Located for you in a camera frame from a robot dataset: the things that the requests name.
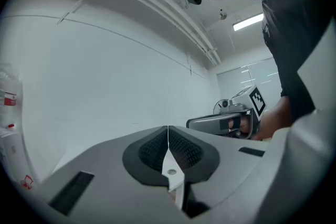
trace white ceiling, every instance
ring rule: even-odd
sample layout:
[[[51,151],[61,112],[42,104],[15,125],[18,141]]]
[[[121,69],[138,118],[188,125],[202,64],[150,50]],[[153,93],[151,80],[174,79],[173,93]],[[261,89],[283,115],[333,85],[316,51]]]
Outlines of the white ceiling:
[[[221,60],[232,57],[247,50],[263,46],[261,22],[234,31],[232,24],[239,19],[262,12],[261,1],[258,0],[203,0],[201,5],[189,4],[186,0],[175,0],[203,28],[210,40],[217,47]],[[228,16],[219,20],[220,10]]]

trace red label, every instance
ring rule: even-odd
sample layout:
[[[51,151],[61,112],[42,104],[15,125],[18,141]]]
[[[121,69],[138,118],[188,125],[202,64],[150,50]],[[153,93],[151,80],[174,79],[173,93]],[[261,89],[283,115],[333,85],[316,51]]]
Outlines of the red label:
[[[9,106],[15,106],[16,105],[16,100],[12,100],[10,98],[5,98],[5,105],[9,105]]]

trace dark shirt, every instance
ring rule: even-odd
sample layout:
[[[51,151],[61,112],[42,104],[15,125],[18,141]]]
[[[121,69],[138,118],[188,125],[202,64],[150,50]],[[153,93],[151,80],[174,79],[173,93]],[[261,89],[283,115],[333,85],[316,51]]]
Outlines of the dark shirt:
[[[288,96],[292,120],[314,110],[297,71],[314,50],[331,15],[325,0],[262,0],[264,40],[273,54],[282,86]]]

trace red logo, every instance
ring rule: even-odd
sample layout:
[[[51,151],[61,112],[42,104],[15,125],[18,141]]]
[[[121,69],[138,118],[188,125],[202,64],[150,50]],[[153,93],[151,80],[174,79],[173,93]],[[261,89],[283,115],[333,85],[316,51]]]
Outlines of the red logo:
[[[21,180],[21,186],[23,186],[23,187],[25,187],[25,188],[27,188],[27,189],[31,189],[32,187],[32,183],[33,183],[34,181],[32,180],[32,178],[30,177],[30,176],[28,176],[28,175],[26,175],[26,177],[25,177],[25,180]]]

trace black rectangular slot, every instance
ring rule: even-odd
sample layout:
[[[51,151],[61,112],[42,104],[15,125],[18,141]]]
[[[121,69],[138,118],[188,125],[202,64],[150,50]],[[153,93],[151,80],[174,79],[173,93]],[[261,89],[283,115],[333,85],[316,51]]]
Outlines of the black rectangular slot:
[[[241,147],[238,151],[244,152],[246,154],[258,156],[258,157],[262,157],[265,153],[265,151],[256,150],[256,149],[250,148],[250,147]]]
[[[80,196],[84,193],[90,182],[94,178],[93,174],[79,172],[73,179],[56,195],[49,203],[49,206],[59,211],[63,215],[68,215]]]

